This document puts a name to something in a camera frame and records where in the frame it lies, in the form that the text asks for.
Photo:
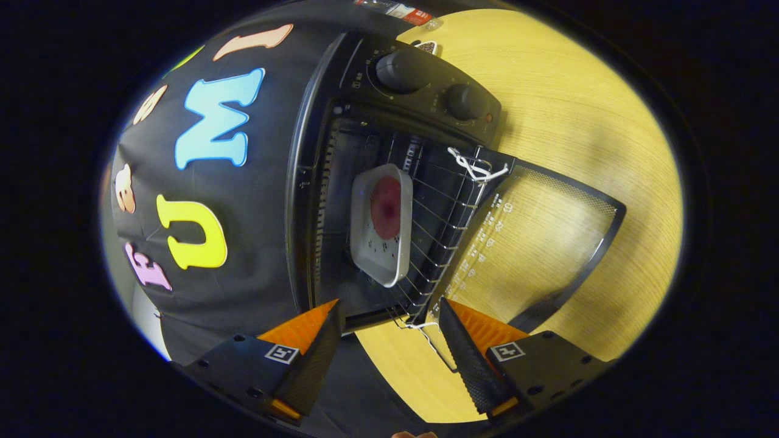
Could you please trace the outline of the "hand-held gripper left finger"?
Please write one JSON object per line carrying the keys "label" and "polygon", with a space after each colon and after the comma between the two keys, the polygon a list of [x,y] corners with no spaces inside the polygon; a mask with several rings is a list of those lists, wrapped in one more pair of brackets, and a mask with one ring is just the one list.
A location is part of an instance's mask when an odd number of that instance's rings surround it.
{"label": "hand-held gripper left finger", "polygon": [[334,299],[262,335],[236,333],[183,374],[253,416],[298,426],[319,397],[342,330]]}

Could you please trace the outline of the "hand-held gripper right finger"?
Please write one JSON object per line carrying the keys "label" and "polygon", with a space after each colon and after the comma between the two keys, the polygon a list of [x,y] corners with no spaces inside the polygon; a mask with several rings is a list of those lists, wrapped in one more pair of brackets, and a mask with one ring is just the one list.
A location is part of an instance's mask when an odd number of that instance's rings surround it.
{"label": "hand-held gripper right finger", "polygon": [[476,410],[489,420],[534,415],[609,368],[554,331],[529,335],[447,297],[438,324]]}

